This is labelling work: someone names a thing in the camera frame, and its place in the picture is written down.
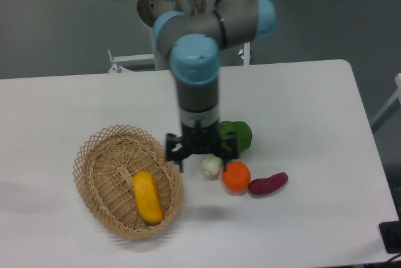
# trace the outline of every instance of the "toy vegetable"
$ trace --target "toy vegetable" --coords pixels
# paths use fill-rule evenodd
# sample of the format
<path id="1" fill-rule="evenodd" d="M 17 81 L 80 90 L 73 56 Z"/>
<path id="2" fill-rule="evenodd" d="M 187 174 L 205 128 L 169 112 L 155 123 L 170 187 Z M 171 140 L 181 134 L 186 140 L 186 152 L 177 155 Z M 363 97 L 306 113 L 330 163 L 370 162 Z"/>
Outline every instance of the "toy vegetable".
<path id="1" fill-rule="evenodd" d="M 251 172 L 245 164 L 235 161 L 227 165 L 222 179 L 229 190 L 243 192 L 251 182 Z"/>
<path id="2" fill-rule="evenodd" d="M 163 213 L 152 174 L 146 171 L 137 173 L 132 178 L 132 185 L 138 213 L 150 224 L 160 223 L 163 220 Z"/>

